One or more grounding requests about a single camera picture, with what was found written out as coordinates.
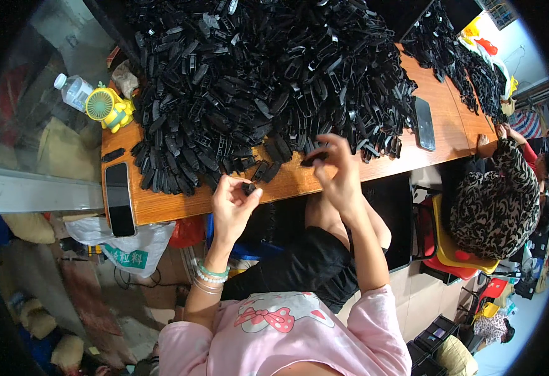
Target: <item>yellow desk fan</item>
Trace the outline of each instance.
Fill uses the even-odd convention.
[[[86,101],[86,113],[101,122],[103,129],[109,128],[112,133],[133,121],[133,102],[122,99],[110,88],[97,88],[90,93]]]

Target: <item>red shirt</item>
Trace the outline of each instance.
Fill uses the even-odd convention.
[[[534,152],[534,149],[531,148],[529,143],[523,144],[523,156],[525,157],[525,161],[527,162],[527,165],[531,167],[531,169],[536,172],[536,159],[537,155]]]

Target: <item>smartphone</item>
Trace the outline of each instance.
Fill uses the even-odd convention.
[[[114,164],[105,169],[105,192],[107,211],[112,232],[117,238],[132,237],[137,233],[133,217],[133,203],[130,200],[128,164]]]
[[[416,122],[418,123],[415,131],[418,144],[423,149],[434,152],[435,136],[433,134],[433,120],[431,119],[431,109],[429,109],[429,103],[423,101],[419,97],[416,97],[415,109]]]

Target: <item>bracelet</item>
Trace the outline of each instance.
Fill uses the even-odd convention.
[[[228,279],[228,277],[224,278],[210,278],[207,275],[203,274],[201,270],[197,269],[197,276],[204,280],[205,282],[211,282],[211,283],[224,283]]]
[[[203,287],[205,287],[206,289],[210,289],[210,290],[222,290],[223,286],[218,286],[218,287],[213,287],[213,286],[210,286],[210,285],[206,285],[201,279],[199,278],[195,278],[196,282],[198,282],[200,285],[202,285]]]
[[[199,283],[197,283],[197,280],[194,280],[194,281],[193,281],[193,284],[195,285],[196,288],[202,290],[202,291],[205,292],[206,294],[218,295],[218,294],[220,294],[220,293],[222,292],[222,289],[220,289],[219,291],[215,291],[215,292],[204,290],[204,289],[199,285]]]
[[[229,275],[229,271],[231,270],[231,267],[227,266],[224,273],[214,273],[212,271],[207,270],[203,266],[203,260],[197,260],[197,267],[202,271],[203,274],[210,276],[210,277],[227,277]]]

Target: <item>red plastic bag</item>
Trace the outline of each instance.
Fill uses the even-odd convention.
[[[174,248],[186,248],[201,242],[205,238],[203,215],[183,218],[176,221],[174,232],[168,245]]]
[[[475,39],[475,41],[477,43],[481,44],[481,47],[486,49],[486,51],[490,54],[490,56],[494,56],[498,53],[498,48],[494,47],[494,45],[492,43],[490,43],[490,41],[485,40],[483,38]]]

